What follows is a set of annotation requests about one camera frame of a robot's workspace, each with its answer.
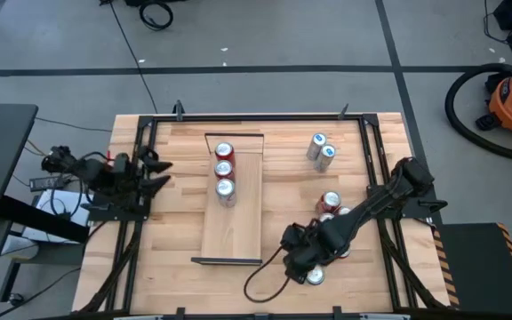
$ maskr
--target black stand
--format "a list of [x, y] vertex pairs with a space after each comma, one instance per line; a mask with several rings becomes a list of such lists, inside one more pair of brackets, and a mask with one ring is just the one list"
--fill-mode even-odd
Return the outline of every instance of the black stand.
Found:
[[17, 222], [78, 243], [85, 243], [90, 228], [61, 219], [8, 196], [0, 200], [0, 219]]

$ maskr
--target black hose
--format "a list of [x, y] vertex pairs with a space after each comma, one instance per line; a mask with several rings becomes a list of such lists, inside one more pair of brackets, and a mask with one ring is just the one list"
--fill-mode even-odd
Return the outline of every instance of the black hose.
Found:
[[[146, 8], [150, 5], [159, 5], [162, 9], [167, 11], [167, 13], [169, 14], [169, 20], [165, 24], [157, 24], [155, 20], [153, 20], [151, 17], [147, 16], [146, 13], [144, 13]], [[140, 19], [141, 22], [143, 22], [146, 25], [146, 27], [155, 31], [159, 31], [171, 26], [171, 24], [173, 23], [173, 11], [169, 7], [169, 5], [164, 4], [161, 0], [148, 0], [142, 5], [140, 5]]]
[[487, 151], [493, 152], [498, 156], [504, 156], [506, 158], [512, 159], [512, 149], [502, 147], [498, 144], [490, 142], [489, 140], [480, 137], [476, 133], [469, 130], [456, 116], [455, 110], [453, 109], [453, 101], [455, 99], [458, 90], [461, 88], [467, 80], [481, 75], [486, 72], [501, 72], [501, 73], [509, 73], [512, 75], [512, 66], [503, 63], [489, 63], [484, 64], [483, 66], [477, 67], [474, 70], [468, 71], [465, 74], [461, 75], [453, 84], [448, 94], [445, 96], [445, 114], [452, 124], [453, 129], [461, 134], [467, 140], [473, 142], [478, 147], [481, 147]]

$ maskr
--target orange shop vacuum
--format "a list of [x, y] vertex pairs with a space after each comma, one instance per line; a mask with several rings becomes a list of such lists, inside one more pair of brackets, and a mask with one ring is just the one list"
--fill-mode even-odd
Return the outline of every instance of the orange shop vacuum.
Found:
[[492, 94], [491, 100], [488, 102], [489, 113], [476, 120], [477, 128], [482, 131], [488, 131], [501, 126], [512, 131], [512, 66], [507, 64], [485, 64], [460, 76], [452, 84], [445, 97], [445, 114], [453, 129], [463, 137], [494, 154], [512, 159], [512, 149], [497, 145], [469, 130], [459, 120], [453, 109], [455, 95], [467, 80], [474, 76], [491, 72], [494, 72], [494, 74], [489, 76], [485, 83], [485, 87]]

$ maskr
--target wooden workbench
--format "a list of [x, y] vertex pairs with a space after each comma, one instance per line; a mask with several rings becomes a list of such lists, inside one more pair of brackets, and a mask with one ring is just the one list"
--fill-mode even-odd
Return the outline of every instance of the wooden workbench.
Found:
[[[402, 117], [378, 114], [388, 165], [411, 154]], [[131, 154], [138, 116], [118, 116], [109, 151]], [[338, 190], [343, 204], [365, 200], [368, 176], [358, 124], [326, 122], [221, 122], [163, 123], [157, 128], [156, 151], [173, 162], [172, 180], [154, 199], [144, 224], [135, 286], [133, 314], [174, 314], [185, 307], [188, 314], [331, 313], [391, 310], [388, 283], [381, 256], [376, 223], [364, 225], [352, 242], [352, 252], [326, 269], [323, 284], [311, 286], [290, 282], [276, 299], [255, 304], [243, 295], [246, 277], [256, 267], [202, 266], [190, 261], [201, 251], [204, 206], [210, 157], [205, 132], [256, 132], [264, 134], [262, 164], [261, 257], [267, 260], [278, 247], [285, 227], [294, 221], [307, 224], [314, 205], [326, 189]], [[315, 132], [323, 132], [337, 148], [326, 173], [313, 170], [305, 153]], [[374, 150], [374, 138], [369, 131]], [[382, 182], [375, 159], [378, 182]], [[403, 220], [404, 240], [413, 270], [434, 296], [449, 304], [434, 239], [428, 226]], [[111, 269], [118, 222], [109, 222], [86, 246], [73, 309], [85, 305]], [[275, 292], [285, 280], [280, 254], [256, 276], [249, 287], [255, 298]], [[121, 306], [125, 274], [118, 284], [116, 305]], [[397, 277], [401, 301], [406, 305], [402, 276]]]

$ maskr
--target gray floor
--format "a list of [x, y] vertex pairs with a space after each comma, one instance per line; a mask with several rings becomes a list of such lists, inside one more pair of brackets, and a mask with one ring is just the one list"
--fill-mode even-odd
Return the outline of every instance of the gray floor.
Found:
[[[499, 0], [490, 0], [495, 8]], [[0, 11], [0, 69], [133, 68], [112, 11], [87, 0], [7, 0]], [[384, 0], [403, 66], [475, 65], [512, 53], [483, 34], [482, 0]], [[354, 65], [390, 66], [377, 7], [371, 0], [189, 0], [172, 4], [173, 26], [150, 31], [123, 1], [116, 12], [142, 67]], [[502, 33], [494, 20], [492, 32]], [[444, 96], [453, 73], [405, 74], [424, 150], [439, 198], [449, 201], [446, 223], [505, 223], [512, 235], [512, 161], [469, 144], [448, 125]], [[403, 111], [393, 73], [212, 73], [147, 75], [160, 112], [181, 99], [187, 112]], [[484, 111], [482, 80], [456, 100], [472, 121]], [[41, 117], [109, 128], [116, 114], [153, 111], [139, 76], [0, 77], [0, 102], [35, 103]], [[492, 139], [512, 146], [509, 132]], [[37, 122], [40, 148], [69, 145], [77, 155], [104, 151], [109, 136]], [[15, 174], [43, 176], [40, 158], [21, 156]], [[12, 180], [7, 194], [30, 202]], [[0, 277], [5, 263], [0, 262]], [[29, 296], [73, 267], [25, 267], [16, 292]], [[63, 315], [76, 275], [6, 319]], [[7, 308], [0, 304], [0, 310]]]

